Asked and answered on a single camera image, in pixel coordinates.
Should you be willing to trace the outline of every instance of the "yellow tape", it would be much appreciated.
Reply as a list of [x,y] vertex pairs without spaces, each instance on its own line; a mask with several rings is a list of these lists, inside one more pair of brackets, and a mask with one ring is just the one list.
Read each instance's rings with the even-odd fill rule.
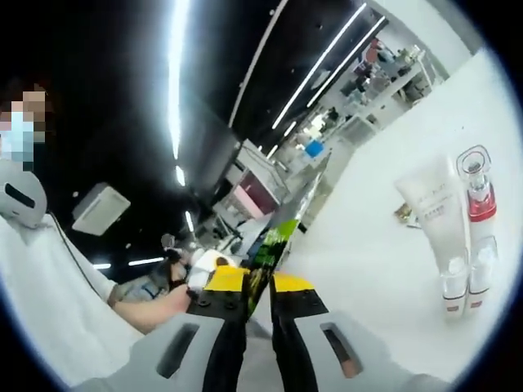
[[292,275],[275,272],[274,274],[276,292],[300,292],[302,290],[314,290],[314,286],[305,279]]
[[244,275],[249,270],[222,265],[216,268],[211,282],[205,286],[205,290],[215,292],[241,292],[244,283]]

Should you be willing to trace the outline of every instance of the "white table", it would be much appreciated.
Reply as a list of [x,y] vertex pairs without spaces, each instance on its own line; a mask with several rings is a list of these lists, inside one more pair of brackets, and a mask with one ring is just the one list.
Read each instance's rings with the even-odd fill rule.
[[[358,149],[324,208],[282,270],[310,280],[388,345],[412,372],[447,381],[478,355],[512,296],[523,234],[519,118],[485,52]],[[423,232],[398,224],[393,182],[423,161],[483,144],[493,159],[500,263],[478,313],[447,323],[436,263]],[[271,330],[266,292],[254,314]]]

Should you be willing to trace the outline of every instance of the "black ceiling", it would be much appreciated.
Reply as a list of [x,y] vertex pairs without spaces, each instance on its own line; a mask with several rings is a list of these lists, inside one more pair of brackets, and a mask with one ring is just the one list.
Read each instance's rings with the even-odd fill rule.
[[[167,127],[168,32],[174,1],[46,2],[41,9],[9,10],[2,26],[2,85],[14,77],[41,82],[55,113],[48,126],[54,136],[35,151],[50,208],[64,225],[80,198],[97,182],[107,181],[132,201],[121,221],[95,238],[69,236],[87,257],[116,265],[157,256],[160,235],[185,229],[183,212],[202,216],[204,208],[180,187]],[[227,124],[239,85],[278,0],[190,2],[184,41],[181,83],[209,115],[205,143],[200,128],[182,124],[181,164],[188,173],[212,165],[218,154],[209,138],[231,138]],[[262,54],[241,101],[234,132],[241,140],[271,145],[293,116],[302,113],[310,88],[298,97],[271,131],[280,109],[333,36],[360,2],[289,0]],[[323,69],[332,69],[351,42],[375,17],[368,14],[344,35]],[[192,151],[205,146],[198,154]],[[194,177],[188,182],[197,181]],[[130,249],[125,245],[131,243]],[[119,280],[128,277],[121,272]]]

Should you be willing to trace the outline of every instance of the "robotic arm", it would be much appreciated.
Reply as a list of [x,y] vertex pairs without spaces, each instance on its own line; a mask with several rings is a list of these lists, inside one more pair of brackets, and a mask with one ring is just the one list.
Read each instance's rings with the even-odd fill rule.
[[[219,267],[187,313],[138,341],[129,363],[77,392],[236,391],[246,347],[248,269]],[[312,285],[275,273],[272,345],[286,392],[443,391],[449,386],[393,363],[386,346],[346,314],[329,312]],[[350,363],[354,375],[344,371]]]

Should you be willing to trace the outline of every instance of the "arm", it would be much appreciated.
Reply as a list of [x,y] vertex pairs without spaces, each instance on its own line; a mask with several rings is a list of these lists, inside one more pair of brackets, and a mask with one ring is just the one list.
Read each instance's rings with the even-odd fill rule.
[[147,302],[117,301],[117,287],[109,295],[108,305],[125,321],[142,333],[153,331],[178,313],[185,313],[190,304],[185,284],[178,286],[166,296]]

